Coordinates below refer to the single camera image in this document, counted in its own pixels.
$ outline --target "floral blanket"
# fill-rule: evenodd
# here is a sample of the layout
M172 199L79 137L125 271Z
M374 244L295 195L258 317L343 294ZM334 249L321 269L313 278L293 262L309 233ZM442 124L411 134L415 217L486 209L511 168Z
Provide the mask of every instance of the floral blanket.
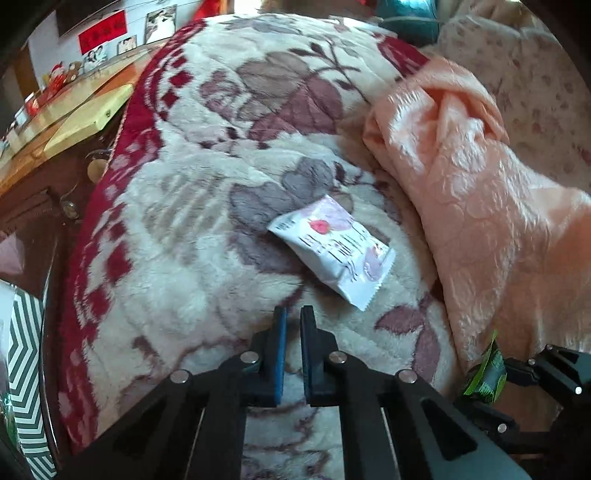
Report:
M250 413L245 479L343 478L337 410L304 401L302 305L371 368L450 387L456 354L420 220L362 141L371 103L426 60L388 32L293 15L193 22L159 51L70 267L59 399L75 450L175 369L244 350L278 304L293 318L283 404ZM267 232L325 194L397 252L365 312Z

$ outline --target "striped box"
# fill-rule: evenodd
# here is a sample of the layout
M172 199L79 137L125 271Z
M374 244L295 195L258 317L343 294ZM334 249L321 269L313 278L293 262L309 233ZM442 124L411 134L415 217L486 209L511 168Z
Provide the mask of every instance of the striped box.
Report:
M37 480L47 480L56 474L41 417L39 341L42 319L41 302L17 288L8 341L8 375L22 452Z

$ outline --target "photo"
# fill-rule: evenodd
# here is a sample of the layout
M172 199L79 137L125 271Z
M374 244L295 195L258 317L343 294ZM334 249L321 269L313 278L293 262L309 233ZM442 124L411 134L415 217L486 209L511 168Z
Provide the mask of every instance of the photo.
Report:
M146 15L145 43L172 37L176 30L177 6L161 8Z
M121 55L126 51L133 50L135 47L138 46L138 36L134 35L133 37L127 37L121 40L117 44L117 55Z
M98 47L90 50L84 57L84 72L88 73L94 70L99 65L106 63L107 58L107 44L103 43Z

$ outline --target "pink blanket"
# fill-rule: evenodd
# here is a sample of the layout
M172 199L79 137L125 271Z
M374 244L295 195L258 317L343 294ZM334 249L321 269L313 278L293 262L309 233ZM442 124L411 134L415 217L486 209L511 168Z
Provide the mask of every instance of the pink blanket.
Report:
M432 60L374 105L364 140L421 216L464 367L493 329L522 359L591 348L591 200L517 159L474 75Z

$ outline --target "snack packet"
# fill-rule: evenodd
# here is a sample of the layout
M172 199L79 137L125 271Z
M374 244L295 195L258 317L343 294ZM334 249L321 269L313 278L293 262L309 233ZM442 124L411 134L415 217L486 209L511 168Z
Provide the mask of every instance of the snack packet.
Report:
M365 311L388 275L396 252L328 195L267 227L290 246L322 283Z

